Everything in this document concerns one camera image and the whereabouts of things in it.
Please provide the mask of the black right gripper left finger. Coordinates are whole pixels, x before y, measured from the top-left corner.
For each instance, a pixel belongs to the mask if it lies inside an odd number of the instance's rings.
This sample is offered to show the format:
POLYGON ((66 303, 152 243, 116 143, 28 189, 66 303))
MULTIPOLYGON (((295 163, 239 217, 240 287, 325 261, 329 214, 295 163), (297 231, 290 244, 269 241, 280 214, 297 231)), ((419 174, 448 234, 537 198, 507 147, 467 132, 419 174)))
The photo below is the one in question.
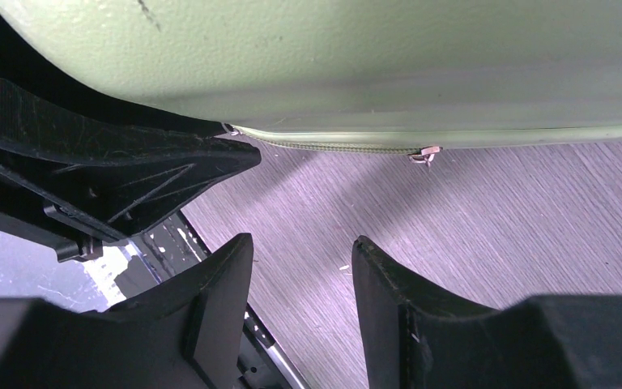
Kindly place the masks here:
POLYGON ((115 306, 130 324, 119 340, 119 388, 231 388, 237 380, 253 238, 239 233, 214 254, 115 306))

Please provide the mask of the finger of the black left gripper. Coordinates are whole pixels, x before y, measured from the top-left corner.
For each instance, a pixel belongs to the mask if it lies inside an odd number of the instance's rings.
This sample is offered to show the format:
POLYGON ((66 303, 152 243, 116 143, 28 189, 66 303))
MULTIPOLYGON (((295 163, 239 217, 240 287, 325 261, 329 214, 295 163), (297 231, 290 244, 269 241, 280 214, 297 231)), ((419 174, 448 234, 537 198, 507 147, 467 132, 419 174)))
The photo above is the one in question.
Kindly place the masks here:
POLYGON ((100 257, 260 160, 247 143, 98 122, 0 77, 0 231, 61 262, 100 257))

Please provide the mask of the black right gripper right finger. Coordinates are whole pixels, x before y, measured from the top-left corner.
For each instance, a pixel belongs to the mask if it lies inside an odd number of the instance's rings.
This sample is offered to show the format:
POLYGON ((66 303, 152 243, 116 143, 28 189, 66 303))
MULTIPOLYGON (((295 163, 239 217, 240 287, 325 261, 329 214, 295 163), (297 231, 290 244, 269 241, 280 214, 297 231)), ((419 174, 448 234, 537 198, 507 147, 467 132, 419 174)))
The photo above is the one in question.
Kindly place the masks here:
POLYGON ((436 355, 428 337, 494 311, 425 279, 366 236, 353 244, 351 267, 371 388, 425 387, 436 355))

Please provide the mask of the green ribbed hard-shell suitcase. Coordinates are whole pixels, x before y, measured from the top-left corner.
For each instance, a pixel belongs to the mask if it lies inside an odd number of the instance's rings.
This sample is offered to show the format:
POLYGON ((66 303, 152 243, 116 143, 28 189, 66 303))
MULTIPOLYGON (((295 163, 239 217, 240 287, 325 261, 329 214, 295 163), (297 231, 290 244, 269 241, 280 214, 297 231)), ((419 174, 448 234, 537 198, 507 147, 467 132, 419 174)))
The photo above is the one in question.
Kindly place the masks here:
POLYGON ((622 1, 0 1, 80 83, 284 147, 622 140, 622 1))

